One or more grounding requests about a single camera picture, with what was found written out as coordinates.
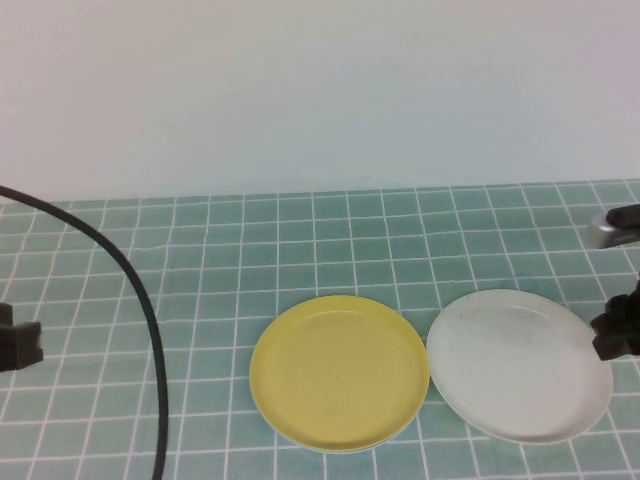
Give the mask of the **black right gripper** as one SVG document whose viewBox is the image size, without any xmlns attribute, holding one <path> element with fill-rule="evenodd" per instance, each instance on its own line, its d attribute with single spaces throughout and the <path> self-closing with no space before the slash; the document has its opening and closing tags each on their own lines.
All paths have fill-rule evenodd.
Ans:
<svg viewBox="0 0 640 480">
<path fill-rule="evenodd" d="M 605 313 L 591 321 L 595 333 L 592 345 L 600 360 L 611 361 L 639 352 L 639 289 L 640 282 L 637 282 L 631 294 L 612 297 L 606 303 Z"/>
</svg>

